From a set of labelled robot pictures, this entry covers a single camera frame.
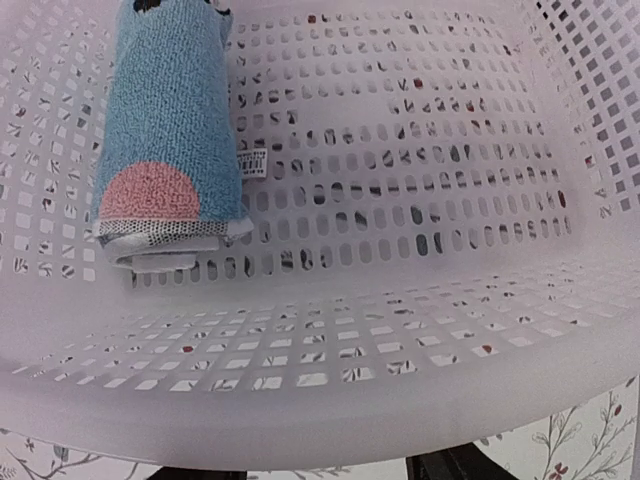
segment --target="white plastic basket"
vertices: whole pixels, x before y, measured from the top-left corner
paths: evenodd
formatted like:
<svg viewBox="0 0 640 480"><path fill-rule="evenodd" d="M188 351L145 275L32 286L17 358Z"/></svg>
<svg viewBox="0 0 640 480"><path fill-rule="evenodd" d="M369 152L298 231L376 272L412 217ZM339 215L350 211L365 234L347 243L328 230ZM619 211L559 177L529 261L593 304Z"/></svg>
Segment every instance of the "white plastic basket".
<svg viewBox="0 0 640 480"><path fill-rule="evenodd" d="M637 374L637 1L236 2L238 144L270 150L257 229L137 278L88 223L117 2L0 5L4 427L309 468Z"/></svg>

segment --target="towel label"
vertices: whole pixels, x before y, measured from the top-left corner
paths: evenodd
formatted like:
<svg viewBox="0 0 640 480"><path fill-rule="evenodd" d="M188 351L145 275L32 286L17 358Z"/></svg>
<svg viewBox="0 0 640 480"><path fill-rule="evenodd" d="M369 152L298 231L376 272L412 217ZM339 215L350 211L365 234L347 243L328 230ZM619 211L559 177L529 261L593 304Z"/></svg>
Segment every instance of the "towel label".
<svg viewBox="0 0 640 480"><path fill-rule="evenodd" d="M256 148L238 152L238 164L243 180L267 178L267 149Z"/></svg>

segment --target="red flower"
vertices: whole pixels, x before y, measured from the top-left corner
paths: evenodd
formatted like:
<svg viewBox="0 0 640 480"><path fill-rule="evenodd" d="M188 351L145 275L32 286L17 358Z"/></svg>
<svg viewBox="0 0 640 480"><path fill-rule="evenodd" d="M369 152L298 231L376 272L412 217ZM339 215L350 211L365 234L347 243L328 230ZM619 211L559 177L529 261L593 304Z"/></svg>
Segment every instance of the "red flower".
<svg viewBox="0 0 640 480"><path fill-rule="evenodd" d="M549 480L562 480L562 475L569 471L569 467L563 466L562 462L560 462L554 467L554 470L555 472L551 472L549 475Z"/></svg>

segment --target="floral pattern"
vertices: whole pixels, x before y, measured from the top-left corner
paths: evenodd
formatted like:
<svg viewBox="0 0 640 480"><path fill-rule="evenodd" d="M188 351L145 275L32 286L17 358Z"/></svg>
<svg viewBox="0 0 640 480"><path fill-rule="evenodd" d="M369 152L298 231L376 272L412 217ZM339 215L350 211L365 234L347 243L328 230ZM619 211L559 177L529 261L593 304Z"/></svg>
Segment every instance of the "floral pattern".
<svg viewBox="0 0 640 480"><path fill-rule="evenodd" d="M630 480L638 383L476 444L521 480Z"/></svg>
<svg viewBox="0 0 640 480"><path fill-rule="evenodd" d="M631 379L582 405L476 444L520 480L630 480L639 384ZM144 480L157 470L157 466L73 451L0 429L0 480ZM248 480L405 478L404 459L352 467L250 472L248 476Z"/></svg>

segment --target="black stand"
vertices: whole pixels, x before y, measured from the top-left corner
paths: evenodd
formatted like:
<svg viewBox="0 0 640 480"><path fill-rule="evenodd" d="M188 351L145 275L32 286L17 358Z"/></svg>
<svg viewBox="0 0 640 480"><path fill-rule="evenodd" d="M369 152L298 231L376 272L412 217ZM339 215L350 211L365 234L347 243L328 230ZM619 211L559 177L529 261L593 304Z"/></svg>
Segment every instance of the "black stand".
<svg viewBox="0 0 640 480"><path fill-rule="evenodd" d="M517 480L473 444L407 458L408 480Z"/></svg>
<svg viewBox="0 0 640 480"><path fill-rule="evenodd" d="M473 444L407 458L407 479L517 480ZM165 467L148 480L247 480L247 472L210 472Z"/></svg>
<svg viewBox="0 0 640 480"><path fill-rule="evenodd" d="M164 467L147 480L247 480L247 472L209 472Z"/></svg>

